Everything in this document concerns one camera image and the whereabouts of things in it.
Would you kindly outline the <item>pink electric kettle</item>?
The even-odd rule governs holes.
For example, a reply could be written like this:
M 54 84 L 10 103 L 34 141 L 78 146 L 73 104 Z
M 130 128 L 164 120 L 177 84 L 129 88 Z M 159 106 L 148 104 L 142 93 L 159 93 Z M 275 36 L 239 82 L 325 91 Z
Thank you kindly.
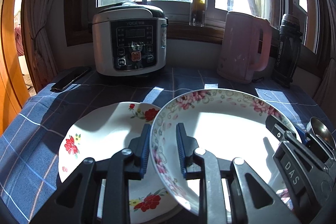
M 218 75 L 239 83 L 250 83 L 255 72 L 269 60 L 272 27 L 268 20 L 229 11 L 217 66 Z

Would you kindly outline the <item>glass tea bottle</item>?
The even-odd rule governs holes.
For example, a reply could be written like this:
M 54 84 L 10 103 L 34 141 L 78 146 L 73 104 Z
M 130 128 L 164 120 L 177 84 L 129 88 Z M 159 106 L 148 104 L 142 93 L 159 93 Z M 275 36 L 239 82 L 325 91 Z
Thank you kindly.
M 207 0 L 192 0 L 190 5 L 189 25 L 204 27 L 207 10 Z

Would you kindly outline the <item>pink floral rim plate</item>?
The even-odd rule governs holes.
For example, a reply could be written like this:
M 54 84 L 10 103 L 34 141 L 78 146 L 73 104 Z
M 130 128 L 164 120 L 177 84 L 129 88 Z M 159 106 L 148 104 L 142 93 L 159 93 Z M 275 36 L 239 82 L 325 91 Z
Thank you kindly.
M 181 173 L 176 126 L 216 157 L 244 159 L 276 192 L 286 187 L 272 158 L 279 141 L 266 128 L 269 115 L 292 131 L 292 122 L 279 109 L 247 93 L 205 89 L 174 98 L 157 114 L 151 128 L 150 152 L 159 178 L 168 192 L 193 214 L 199 210 L 199 180 L 185 180 Z

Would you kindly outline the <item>left brown curtain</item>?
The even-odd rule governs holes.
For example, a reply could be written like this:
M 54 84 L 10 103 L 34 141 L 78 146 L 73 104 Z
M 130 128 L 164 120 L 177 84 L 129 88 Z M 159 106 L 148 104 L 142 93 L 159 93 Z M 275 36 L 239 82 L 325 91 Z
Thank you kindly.
M 58 74 L 46 31 L 47 18 L 54 0 L 23 0 L 23 43 L 28 68 L 36 92 Z

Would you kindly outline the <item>orange wooden door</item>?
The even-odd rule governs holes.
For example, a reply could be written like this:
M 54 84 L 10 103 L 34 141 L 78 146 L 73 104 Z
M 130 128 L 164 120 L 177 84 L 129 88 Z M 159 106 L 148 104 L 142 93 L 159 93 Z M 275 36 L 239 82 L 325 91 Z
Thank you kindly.
M 24 82 L 14 35 L 15 0 L 1 0 L 1 133 L 30 97 Z

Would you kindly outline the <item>silver rice cooker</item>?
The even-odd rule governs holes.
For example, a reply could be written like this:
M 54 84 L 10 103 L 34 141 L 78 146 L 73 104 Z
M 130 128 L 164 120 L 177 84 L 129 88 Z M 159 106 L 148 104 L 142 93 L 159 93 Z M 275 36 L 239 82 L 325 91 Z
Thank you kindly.
M 162 9 L 125 2 L 97 13 L 92 20 L 96 71 L 129 77 L 166 65 L 168 19 Z

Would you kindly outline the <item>brown curtain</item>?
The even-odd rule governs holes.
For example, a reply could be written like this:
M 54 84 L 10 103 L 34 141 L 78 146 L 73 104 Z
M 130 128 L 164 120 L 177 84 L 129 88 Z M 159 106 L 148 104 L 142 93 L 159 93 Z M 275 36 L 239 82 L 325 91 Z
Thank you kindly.
M 58 74 L 46 31 L 47 18 L 54 0 L 23 0 L 23 43 L 28 68 L 36 92 Z
M 326 111 L 335 102 L 335 1 L 318 0 L 318 15 L 317 67 L 322 77 L 314 100 Z

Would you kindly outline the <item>blue plaid tablecloth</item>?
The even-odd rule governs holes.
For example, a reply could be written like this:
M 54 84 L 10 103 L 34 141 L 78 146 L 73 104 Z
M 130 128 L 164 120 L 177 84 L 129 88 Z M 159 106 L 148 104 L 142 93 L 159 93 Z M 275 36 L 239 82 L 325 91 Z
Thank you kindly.
M 19 223 L 29 223 L 60 184 L 58 150 L 68 129 L 90 111 L 123 101 L 163 106 L 172 98 L 213 84 L 243 91 L 268 102 L 305 127 L 311 117 L 334 129 L 331 118 L 301 88 L 281 87 L 258 78 L 244 85 L 221 78 L 215 71 L 165 67 L 150 76 L 104 79 L 89 71 L 67 90 L 49 86 L 29 98 L 1 137 L 1 198 Z

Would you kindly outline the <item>black thermos flask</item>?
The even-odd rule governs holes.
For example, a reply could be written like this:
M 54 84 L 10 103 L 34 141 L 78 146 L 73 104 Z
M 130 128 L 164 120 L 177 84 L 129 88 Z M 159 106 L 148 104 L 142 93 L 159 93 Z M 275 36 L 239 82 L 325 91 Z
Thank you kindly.
M 301 52 L 302 32 L 299 20 L 284 14 L 279 29 L 279 47 L 273 67 L 272 79 L 285 88 L 290 88 Z

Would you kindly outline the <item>black smartphone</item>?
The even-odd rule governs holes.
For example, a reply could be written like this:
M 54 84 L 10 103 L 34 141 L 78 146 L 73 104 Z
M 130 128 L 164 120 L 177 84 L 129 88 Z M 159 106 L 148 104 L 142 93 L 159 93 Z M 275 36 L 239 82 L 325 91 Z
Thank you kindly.
M 63 92 L 70 85 L 72 85 L 76 80 L 83 77 L 90 70 L 91 70 L 90 67 L 78 67 L 74 69 L 72 72 L 68 73 L 68 75 L 64 76 L 57 83 L 52 85 L 51 91 L 56 92 L 56 93 Z

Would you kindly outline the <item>pink hanging garment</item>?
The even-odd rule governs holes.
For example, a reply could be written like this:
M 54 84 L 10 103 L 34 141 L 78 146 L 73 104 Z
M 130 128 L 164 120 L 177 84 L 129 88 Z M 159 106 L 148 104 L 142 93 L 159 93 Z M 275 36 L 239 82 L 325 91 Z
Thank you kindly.
M 18 24 L 14 28 L 14 34 L 15 34 L 15 43 L 16 43 L 16 48 L 17 48 L 17 54 L 18 56 L 24 56 L 24 49 L 23 49 L 23 43 L 22 43 L 22 30 L 21 30 L 21 25 Z

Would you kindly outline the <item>red flower white plate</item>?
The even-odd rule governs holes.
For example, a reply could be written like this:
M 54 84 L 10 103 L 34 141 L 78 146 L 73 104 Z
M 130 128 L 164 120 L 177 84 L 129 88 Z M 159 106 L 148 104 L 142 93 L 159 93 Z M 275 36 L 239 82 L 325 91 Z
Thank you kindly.
M 149 103 L 120 102 L 93 110 L 75 122 L 59 147 L 61 181 L 87 157 L 96 161 L 111 158 L 151 125 L 160 108 Z M 153 163 L 140 181 L 129 181 L 131 223 L 164 223 L 181 211 L 155 172 Z

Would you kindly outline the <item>stainless steel bowl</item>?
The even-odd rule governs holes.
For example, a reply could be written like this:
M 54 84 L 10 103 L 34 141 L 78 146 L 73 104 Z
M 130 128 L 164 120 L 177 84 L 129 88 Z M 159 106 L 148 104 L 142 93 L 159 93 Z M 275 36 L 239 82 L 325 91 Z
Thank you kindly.
M 306 125 L 307 132 L 320 136 L 322 140 L 328 143 L 333 149 L 335 149 L 335 140 L 327 128 L 327 126 L 318 118 L 311 117 L 309 123 Z

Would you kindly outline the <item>right brown curtain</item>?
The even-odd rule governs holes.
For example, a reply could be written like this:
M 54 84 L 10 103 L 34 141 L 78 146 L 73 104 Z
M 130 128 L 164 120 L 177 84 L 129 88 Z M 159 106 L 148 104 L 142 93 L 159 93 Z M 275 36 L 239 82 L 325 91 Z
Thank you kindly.
M 318 15 L 317 67 L 322 77 L 314 100 L 326 111 L 335 102 L 335 1 L 318 0 Z

